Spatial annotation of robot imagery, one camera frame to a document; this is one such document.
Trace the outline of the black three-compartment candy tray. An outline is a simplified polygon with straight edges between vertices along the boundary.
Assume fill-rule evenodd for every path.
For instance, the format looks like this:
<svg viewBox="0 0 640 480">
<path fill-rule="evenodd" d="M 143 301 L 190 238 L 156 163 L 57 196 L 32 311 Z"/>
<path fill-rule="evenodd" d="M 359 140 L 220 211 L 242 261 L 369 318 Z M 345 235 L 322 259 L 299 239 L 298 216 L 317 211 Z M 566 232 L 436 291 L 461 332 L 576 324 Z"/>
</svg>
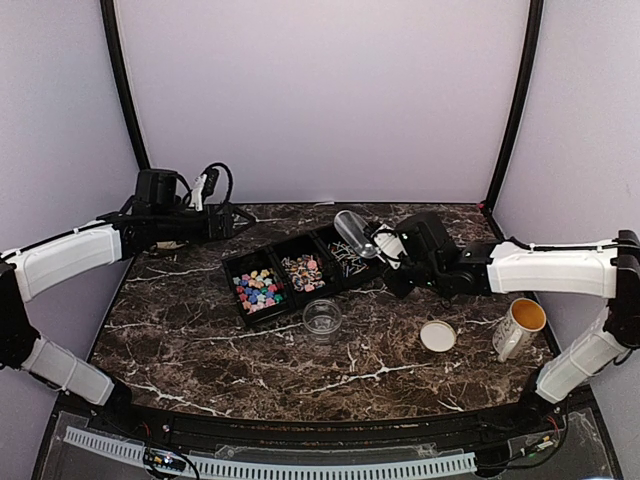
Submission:
<svg viewBox="0 0 640 480">
<path fill-rule="evenodd" d="M 379 259 L 358 256 L 331 224 L 226 258 L 222 265 L 248 328 L 314 300 L 357 289 L 384 270 Z"/>
</svg>

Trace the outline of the metal candy scoop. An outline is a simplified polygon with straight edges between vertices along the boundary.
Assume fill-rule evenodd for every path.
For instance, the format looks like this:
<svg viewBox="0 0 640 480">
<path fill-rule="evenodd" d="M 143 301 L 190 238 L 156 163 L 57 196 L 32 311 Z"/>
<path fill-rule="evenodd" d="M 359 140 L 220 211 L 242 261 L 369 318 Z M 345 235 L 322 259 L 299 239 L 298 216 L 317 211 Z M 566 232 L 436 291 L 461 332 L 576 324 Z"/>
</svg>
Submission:
<svg viewBox="0 0 640 480">
<path fill-rule="evenodd" d="M 367 235 L 368 223 L 351 210 L 338 212 L 333 220 L 334 228 L 347 245 L 361 258 L 372 259 L 378 256 L 379 247 Z"/>
</svg>

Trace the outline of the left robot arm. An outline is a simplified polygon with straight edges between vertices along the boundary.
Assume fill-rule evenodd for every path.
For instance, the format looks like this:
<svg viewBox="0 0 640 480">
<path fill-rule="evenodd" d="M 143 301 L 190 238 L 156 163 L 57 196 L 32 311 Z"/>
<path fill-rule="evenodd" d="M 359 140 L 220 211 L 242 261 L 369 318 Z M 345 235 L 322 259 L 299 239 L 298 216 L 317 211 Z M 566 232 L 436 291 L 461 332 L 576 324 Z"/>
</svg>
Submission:
<svg viewBox="0 0 640 480">
<path fill-rule="evenodd" d="M 226 240 L 255 225 L 238 206 L 176 207 L 165 213 L 113 212 L 1 257 L 1 365 L 25 371 L 89 404 L 120 436 L 141 427 L 122 382 L 62 348 L 29 321 L 26 303 L 69 279 L 128 260 L 162 242 L 203 244 Z"/>
</svg>

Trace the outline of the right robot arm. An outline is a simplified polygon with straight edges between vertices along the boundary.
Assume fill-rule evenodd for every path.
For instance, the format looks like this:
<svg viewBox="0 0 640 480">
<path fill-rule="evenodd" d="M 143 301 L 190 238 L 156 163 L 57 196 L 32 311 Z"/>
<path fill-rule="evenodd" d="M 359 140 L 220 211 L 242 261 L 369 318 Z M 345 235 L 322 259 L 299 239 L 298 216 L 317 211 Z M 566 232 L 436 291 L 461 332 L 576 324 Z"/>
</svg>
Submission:
<svg viewBox="0 0 640 480">
<path fill-rule="evenodd" d="M 530 292 L 558 321 L 562 297 L 589 300 L 595 318 L 553 360 L 540 367 L 510 413 L 521 434 L 534 432 L 549 405 L 608 365 L 639 348 L 639 237 L 621 230 L 587 243 L 523 243 L 514 237 L 458 246 L 440 217 L 426 212 L 375 231 L 373 241 L 389 263 L 386 282 L 399 297 L 414 288 L 443 298 Z"/>
</svg>

